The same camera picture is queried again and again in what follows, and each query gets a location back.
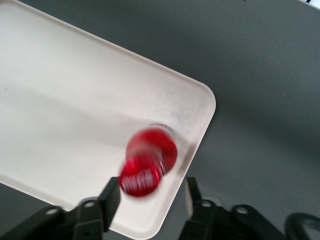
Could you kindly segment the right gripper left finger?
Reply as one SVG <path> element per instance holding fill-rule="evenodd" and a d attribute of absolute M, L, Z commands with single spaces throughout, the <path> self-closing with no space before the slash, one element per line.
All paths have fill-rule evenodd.
<path fill-rule="evenodd" d="M 75 209 L 73 240 L 102 240 L 121 201 L 117 177 L 112 177 L 99 196 L 85 198 Z"/>

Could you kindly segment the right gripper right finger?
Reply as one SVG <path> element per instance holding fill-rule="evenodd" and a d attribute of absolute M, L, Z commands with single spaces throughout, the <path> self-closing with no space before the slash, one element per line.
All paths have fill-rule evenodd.
<path fill-rule="evenodd" d="M 226 240 L 231 231 L 231 214 L 213 201 L 203 199 L 195 177 L 186 178 L 191 199 L 191 217 L 185 222 L 180 240 Z"/>

